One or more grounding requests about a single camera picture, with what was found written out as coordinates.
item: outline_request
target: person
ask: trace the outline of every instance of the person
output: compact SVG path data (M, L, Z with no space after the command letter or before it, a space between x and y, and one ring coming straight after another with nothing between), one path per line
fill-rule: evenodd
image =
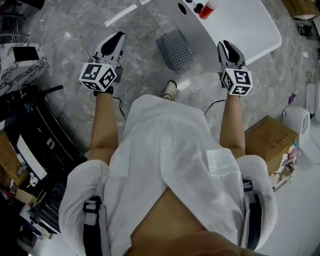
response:
M265 161L245 153L240 97L227 96L218 144L176 94L171 80L163 98L136 99L120 144L113 96L97 94L90 157L59 209L78 255L254 256L270 235L277 205Z

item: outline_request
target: beige sneaker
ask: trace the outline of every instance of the beige sneaker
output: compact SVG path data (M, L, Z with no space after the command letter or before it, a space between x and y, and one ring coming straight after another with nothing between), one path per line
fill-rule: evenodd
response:
M173 101L177 94L177 83L173 80L169 80L166 84L163 98L169 101Z

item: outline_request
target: skin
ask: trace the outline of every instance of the skin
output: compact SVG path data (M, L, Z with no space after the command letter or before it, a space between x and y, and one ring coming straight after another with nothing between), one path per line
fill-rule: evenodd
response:
M221 124L220 145L235 158L245 155L245 133L238 96L228 95ZM107 164L118 147L117 123L112 95L99 93L91 136L90 160ZM254 256L199 223L170 188L161 195L131 235L127 256Z

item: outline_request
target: white lab coat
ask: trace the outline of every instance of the white lab coat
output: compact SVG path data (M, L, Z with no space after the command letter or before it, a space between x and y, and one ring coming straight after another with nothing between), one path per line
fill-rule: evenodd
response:
M261 247L277 219L277 206L265 161L238 158L211 137L199 109L141 96L130 109L123 141L107 166L87 161L68 176L59 210L66 242L84 255L84 202L99 195L102 253L122 256L131 234L167 186L208 230L245 247L248 205L242 179L251 180L262 206Z

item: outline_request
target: shirt sleeve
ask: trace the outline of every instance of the shirt sleeve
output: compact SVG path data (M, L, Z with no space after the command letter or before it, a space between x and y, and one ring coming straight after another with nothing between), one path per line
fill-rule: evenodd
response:
M257 250L264 245L275 227L278 217L276 198L269 180L265 160L257 155L245 155L239 157L236 161L239 165L242 179L252 182L253 191L259 195L261 203L261 234L256 247Z
M59 227L66 243L80 256L85 254L83 230L84 203L96 194L97 186L108 174L109 167L101 160L90 160L77 166L67 178L59 208Z

